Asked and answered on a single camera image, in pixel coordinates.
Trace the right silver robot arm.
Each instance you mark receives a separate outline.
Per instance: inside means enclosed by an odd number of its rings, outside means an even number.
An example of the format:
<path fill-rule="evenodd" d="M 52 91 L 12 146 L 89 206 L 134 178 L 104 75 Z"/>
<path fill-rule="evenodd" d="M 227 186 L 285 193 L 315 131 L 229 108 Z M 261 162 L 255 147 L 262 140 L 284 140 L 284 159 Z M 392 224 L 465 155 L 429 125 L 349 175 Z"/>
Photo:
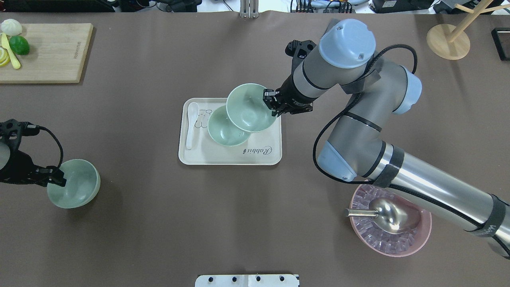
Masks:
<path fill-rule="evenodd" d="M 380 138 L 392 114 L 403 114 L 419 100 L 422 84 L 413 71 L 375 53 L 376 41 L 366 24 L 355 19 L 331 22 L 320 42 L 305 44 L 279 89 L 266 89 L 263 101 L 274 116 L 312 110 L 312 103 L 340 85 L 351 95 L 333 118 L 333 131 L 319 155 L 317 169 L 331 179 L 393 189 L 404 199 L 484 238 L 509 259 L 509 205 L 390 145 Z"/>

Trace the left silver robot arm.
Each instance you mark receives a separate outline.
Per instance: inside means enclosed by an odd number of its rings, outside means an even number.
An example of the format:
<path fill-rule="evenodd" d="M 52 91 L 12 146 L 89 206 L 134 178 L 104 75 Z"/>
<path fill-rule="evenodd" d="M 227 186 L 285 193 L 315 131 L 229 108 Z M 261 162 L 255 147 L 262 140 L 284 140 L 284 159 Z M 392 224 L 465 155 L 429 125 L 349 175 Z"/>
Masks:
<path fill-rule="evenodd" d="M 56 166 L 40 167 L 35 165 L 31 156 L 1 143 L 0 181 L 7 184 L 37 184 L 47 187 L 49 183 L 65 187 L 64 172 Z"/>

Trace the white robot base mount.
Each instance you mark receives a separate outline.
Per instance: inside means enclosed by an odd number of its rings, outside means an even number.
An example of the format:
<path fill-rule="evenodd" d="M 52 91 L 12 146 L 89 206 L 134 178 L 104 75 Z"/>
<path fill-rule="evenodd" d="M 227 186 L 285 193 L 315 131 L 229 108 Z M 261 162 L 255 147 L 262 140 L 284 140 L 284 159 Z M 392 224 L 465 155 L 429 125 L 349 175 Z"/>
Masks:
<path fill-rule="evenodd" d="M 195 287 L 299 287 L 295 274 L 200 275 Z"/>

